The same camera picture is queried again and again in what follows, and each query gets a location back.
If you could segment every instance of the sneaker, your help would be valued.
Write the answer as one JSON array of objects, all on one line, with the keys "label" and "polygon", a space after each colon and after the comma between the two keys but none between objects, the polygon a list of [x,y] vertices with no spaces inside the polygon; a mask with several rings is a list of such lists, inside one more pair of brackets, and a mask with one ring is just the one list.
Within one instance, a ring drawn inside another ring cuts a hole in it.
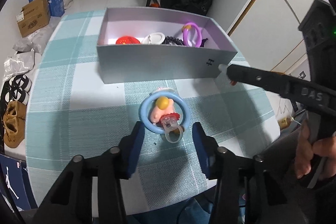
[{"label": "sneaker", "polygon": [[18,117],[9,119],[5,114],[3,117],[5,134],[3,136],[4,143],[9,148],[17,148],[25,138],[25,120]]},{"label": "sneaker", "polygon": [[11,101],[8,103],[5,115],[8,116],[8,119],[18,117],[22,120],[25,120],[26,110],[27,106],[25,106],[23,103],[20,103],[19,101]]},{"label": "sneaker", "polygon": [[30,90],[30,87],[32,86],[31,80],[27,77],[27,75],[17,75],[12,77],[9,80],[9,86],[11,88],[15,86],[21,87],[23,90],[28,92]]},{"label": "sneaker", "polygon": [[8,104],[11,101],[19,101],[24,105],[28,104],[29,94],[19,86],[10,88],[9,92],[6,93],[5,101]]}]

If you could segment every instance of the jordan logo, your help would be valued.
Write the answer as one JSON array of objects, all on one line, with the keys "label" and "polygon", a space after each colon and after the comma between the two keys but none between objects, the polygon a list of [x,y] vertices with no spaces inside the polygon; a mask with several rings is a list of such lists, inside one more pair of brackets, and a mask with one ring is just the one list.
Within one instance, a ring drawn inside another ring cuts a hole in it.
[{"label": "jordan logo", "polygon": [[7,175],[6,175],[6,184],[7,184],[7,187],[8,187],[8,189],[10,189],[13,192],[14,196],[16,196],[16,199],[19,199],[19,197],[15,194],[13,188],[11,187],[11,184],[9,182],[9,176],[8,176],[8,167],[6,166],[6,168],[7,168]]}]

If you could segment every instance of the table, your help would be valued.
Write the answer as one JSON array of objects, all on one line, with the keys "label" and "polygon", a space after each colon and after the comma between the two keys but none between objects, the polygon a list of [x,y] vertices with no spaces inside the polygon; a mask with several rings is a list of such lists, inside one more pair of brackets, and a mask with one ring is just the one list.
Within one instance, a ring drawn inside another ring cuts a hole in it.
[{"label": "table", "polygon": [[[172,88],[191,108],[192,123],[236,155],[252,157],[280,134],[265,92],[216,79],[159,80],[104,85],[96,42],[105,11],[62,18],[35,73],[26,115],[26,160],[38,204],[74,155],[100,155],[130,134],[150,92]],[[232,63],[247,65],[238,53]],[[191,126],[177,144],[146,130],[137,170],[122,181],[127,214],[180,202],[215,185],[201,172]],[[98,215],[97,184],[92,212]]]}]

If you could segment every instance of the baby pacifier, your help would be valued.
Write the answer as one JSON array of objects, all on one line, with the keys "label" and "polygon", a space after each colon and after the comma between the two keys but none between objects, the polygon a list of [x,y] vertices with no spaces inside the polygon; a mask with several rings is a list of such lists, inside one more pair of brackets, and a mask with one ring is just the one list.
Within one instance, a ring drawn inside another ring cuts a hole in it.
[{"label": "baby pacifier", "polygon": [[[151,112],[150,121],[148,119],[150,106],[155,100],[156,105]],[[181,124],[178,124],[180,115],[175,112],[174,102],[180,106],[183,112]],[[184,130],[190,125],[191,112],[189,106],[181,97],[172,92],[162,90],[153,93],[142,102],[140,106],[140,120],[148,130],[165,135],[167,141],[170,143],[177,143],[182,139]],[[158,122],[161,123],[162,127],[158,127],[155,124]]]}]

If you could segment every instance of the blue box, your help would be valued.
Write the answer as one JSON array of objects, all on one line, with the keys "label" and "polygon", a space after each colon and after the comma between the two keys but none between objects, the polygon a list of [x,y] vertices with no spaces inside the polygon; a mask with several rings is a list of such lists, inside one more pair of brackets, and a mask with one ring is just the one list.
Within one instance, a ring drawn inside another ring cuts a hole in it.
[{"label": "blue box", "polygon": [[[15,205],[22,210],[37,208],[36,201],[30,187],[26,162],[24,160],[0,154],[0,163],[5,177],[5,183],[8,185],[9,192],[15,202]],[[8,198],[1,183],[0,192]]]},{"label": "blue box", "polygon": [[63,0],[48,0],[49,12],[52,17],[61,17],[64,14]]}]

